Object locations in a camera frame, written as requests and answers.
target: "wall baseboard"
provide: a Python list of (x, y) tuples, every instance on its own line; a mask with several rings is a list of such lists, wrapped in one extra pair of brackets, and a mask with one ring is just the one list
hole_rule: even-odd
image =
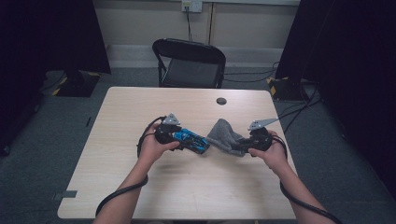
[[(283, 49), (222, 48), (227, 67), (272, 67), (279, 62)], [(109, 45), (107, 57), (110, 67), (157, 67), (151, 46)]]

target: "cable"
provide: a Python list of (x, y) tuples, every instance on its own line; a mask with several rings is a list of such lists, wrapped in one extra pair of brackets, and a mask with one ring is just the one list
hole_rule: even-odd
[(192, 34), (191, 34), (191, 28), (190, 28), (190, 8), (189, 7), (184, 7), (186, 9), (186, 14), (187, 14), (187, 23), (189, 24), (189, 40), (192, 42)]
[(210, 45), (210, 41), (211, 41), (211, 39), (210, 39), (210, 37), (212, 36), (212, 23), (213, 23), (213, 8), (215, 8), (214, 7), (214, 3), (211, 3), (211, 5), (212, 6), (210, 6), (210, 23), (209, 23), (209, 36), (208, 36), (208, 41), (207, 41), (207, 44), (209, 44)]
[(311, 204), (309, 204), (309, 203), (304, 203), (304, 202), (302, 202), (302, 201), (300, 201), (300, 200), (294, 198), (293, 196), (291, 196), (291, 195), (286, 191), (286, 189), (285, 189), (285, 187), (283, 186), (282, 182), (280, 182), (280, 191), (282, 191), (283, 195), (285, 195), (286, 198), (288, 198), (290, 201), (292, 201), (292, 202), (294, 202), (294, 203), (300, 205), (301, 207), (306, 208), (306, 209), (308, 209), (309, 211), (314, 212), (314, 213), (316, 213), (316, 214), (318, 214), (318, 215), (321, 215), (321, 216), (323, 216), (323, 217), (326, 217), (326, 218), (330, 219), (331, 221), (333, 221), (333, 222), (335, 222), (335, 223), (337, 223), (337, 224), (342, 224), (342, 222), (341, 222), (337, 217), (335, 217), (334, 215), (332, 215), (331, 213), (326, 212), (325, 210), (322, 210), (322, 209), (320, 209), (320, 208), (317, 208), (317, 207), (315, 207), (315, 206), (313, 206), (313, 205), (311, 205)]
[(282, 117), (282, 115), (283, 115), (287, 110), (292, 109), (292, 108), (295, 107), (295, 106), (303, 105), (303, 104), (304, 104), (304, 102), (302, 102), (302, 103), (296, 103), (295, 105), (288, 106), (288, 107), (286, 107), (285, 109), (283, 109), (282, 113), (280, 113), (278, 116), (279, 116), (279, 117)]
[[(316, 102), (314, 102), (313, 104), (309, 105), (308, 107), (310, 107), (310, 106), (312, 106), (312, 105), (316, 105), (316, 104), (319, 103), (320, 101), (321, 101), (321, 98), (319, 98)], [(287, 113), (287, 114), (285, 114), (285, 115), (282, 115), (282, 116), (279, 117), (279, 119), (283, 119), (283, 118), (285, 118), (285, 117), (287, 117), (287, 116), (289, 116), (289, 115), (292, 115), (292, 114), (294, 114), (294, 113), (297, 113), (297, 112), (299, 112), (299, 111), (302, 110), (302, 109), (304, 109), (304, 107), (299, 108), (299, 109), (296, 109), (296, 110), (293, 110), (293, 111), (291, 111), (291, 112), (289, 112), (289, 113)]]
[[(140, 151), (141, 151), (141, 149), (142, 149), (142, 144), (143, 144), (143, 141), (145, 140), (145, 138), (146, 138), (147, 136), (151, 135), (151, 134), (154, 134), (154, 133), (146, 133), (146, 132), (149, 130), (149, 128), (150, 128), (157, 120), (159, 120), (159, 119), (164, 120), (165, 118), (166, 118), (166, 117), (158, 117), (158, 118), (156, 118), (154, 121), (152, 121), (152, 122), (148, 125), (148, 127), (145, 129), (145, 131), (143, 131), (143, 134), (142, 134), (142, 136), (139, 138), (139, 142), (138, 142), (138, 144), (137, 144), (137, 158), (139, 158)], [(117, 196), (120, 196), (121, 194), (126, 193), (126, 192), (128, 192), (128, 191), (131, 191), (131, 190), (134, 190), (134, 189), (142, 188), (142, 187), (145, 186), (148, 182), (149, 182), (149, 176), (146, 175), (145, 179), (142, 180), (142, 182), (137, 183), (137, 184), (132, 185), (132, 186), (129, 186), (129, 187), (126, 187), (126, 188), (123, 188), (123, 189), (118, 189), (118, 190), (114, 191), (113, 193), (109, 194), (107, 197), (105, 197), (105, 198), (99, 203), (98, 207), (96, 208), (96, 213), (95, 213), (95, 215), (98, 216), (98, 214), (99, 214), (100, 211), (102, 210), (103, 206), (104, 206), (106, 203), (108, 203), (108, 201), (110, 201), (110, 200), (112, 200), (113, 198), (115, 198), (115, 197), (117, 197)]]
[(149, 176), (146, 175), (145, 179), (135, 185), (123, 188), (123, 189), (118, 189), (115, 192), (113, 192), (112, 194), (108, 195), (107, 197), (105, 197), (98, 205), (98, 207), (96, 208), (96, 213), (95, 216), (97, 217), (98, 214), (100, 213), (100, 211), (102, 210), (103, 206), (110, 200), (112, 200), (113, 198), (120, 196), (123, 193), (126, 193), (128, 191), (134, 190), (134, 189), (139, 189), (142, 188), (143, 186), (145, 186), (147, 183), (149, 182)]
[[(283, 150), (285, 152), (285, 157), (286, 159), (288, 158), (288, 151), (286, 149), (286, 144), (283, 141), (282, 138), (280, 138), (277, 135), (272, 135), (273, 140), (277, 141), (278, 143), (280, 143), (280, 145), (283, 147)], [(291, 194), (288, 193), (288, 191), (285, 189), (285, 187), (283, 186), (282, 182), (279, 182), (279, 186), (280, 186), (280, 190), (282, 191), (283, 195), (285, 195), (286, 198), (288, 198), (291, 202), (296, 203), (297, 205), (308, 209), (311, 212), (314, 212), (318, 215), (321, 215), (323, 217), (326, 217), (328, 219), (330, 219), (331, 221), (335, 222), (336, 224), (343, 224), (336, 216), (332, 215), (331, 213), (322, 210), (320, 208), (317, 208), (309, 203), (304, 203), (296, 198), (294, 198)]]
[(297, 110), (296, 112), (298, 112), (294, 118), (291, 120), (291, 122), (289, 122), (288, 126), (286, 126), (285, 130), (283, 131), (283, 133), (286, 133), (290, 127), (290, 125), (297, 119), (297, 117), (301, 114), (301, 112), (303, 112), (304, 109), (306, 109), (307, 107), (309, 107), (309, 103), (311, 103), (312, 99), (314, 99), (315, 93), (318, 90), (318, 85), (315, 87), (314, 92), (312, 93), (311, 97), (309, 98), (309, 100), (306, 102), (306, 104), (300, 108), (299, 110)]
[(260, 78), (260, 79), (256, 79), (256, 80), (249, 80), (249, 81), (239, 81), (239, 80), (231, 80), (231, 79), (223, 79), (224, 81), (231, 81), (231, 82), (258, 82), (258, 81), (263, 81), (263, 80), (265, 80), (265, 79), (267, 79), (268, 77), (270, 77), (275, 71), (276, 71), (276, 68), (275, 68), (275, 64), (277, 64), (277, 63), (279, 63), (279, 62), (276, 62), (276, 63), (273, 63), (273, 69), (272, 70), (270, 70), (270, 71), (266, 71), (266, 72), (260, 72), (260, 73), (258, 73), (258, 72), (253, 72), (253, 73), (225, 73), (224, 75), (228, 75), (228, 76), (231, 76), (231, 75), (252, 75), (252, 74), (267, 74), (267, 73), (271, 73), (270, 75), (268, 75), (268, 76), (266, 76), (266, 77), (263, 77), (263, 78)]

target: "blue object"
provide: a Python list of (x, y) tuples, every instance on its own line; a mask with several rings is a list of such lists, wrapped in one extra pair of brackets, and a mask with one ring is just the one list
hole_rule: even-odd
[(188, 148), (198, 154), (203, 154), (210, 145), (206, 139), (188, 129), (181, 129), (180, 132), (174, 133), (173, 136), (183, 147)]

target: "electrical outlet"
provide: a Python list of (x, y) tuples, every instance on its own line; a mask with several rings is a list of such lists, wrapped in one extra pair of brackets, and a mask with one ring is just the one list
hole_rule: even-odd
[(202, 12), (202, 2), (201, 1), (192, 1), (192, 12)]
[(188, 8), (188, 11), (191, 11), (192, 2), (191, 1), (181, 1), (181, 11), (187, 11), (186, 7)]
[(181, 1), (181, 11), (202, 12), (202, 1)]

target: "white wall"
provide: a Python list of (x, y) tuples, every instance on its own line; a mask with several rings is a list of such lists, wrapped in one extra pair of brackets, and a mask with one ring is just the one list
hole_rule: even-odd
[[(105, 43), (151, 45), (156, 39), (188, 39), (186, 14), (178, 1), (94, 1)], [(203, 2), (191, 13), (192, 38), (216, 46), (282, 49), (297, 6)]]
[[(214, 1), (203, 2), (202, 13), (190, 14), (193, 41), (219, 47), (227, 66), (269, 67), (279, 61), (298, 0)], [(94, 5), (113, 67), (156, 66), (155, 40), (189, 39), (180, 1), (94, 0)]]

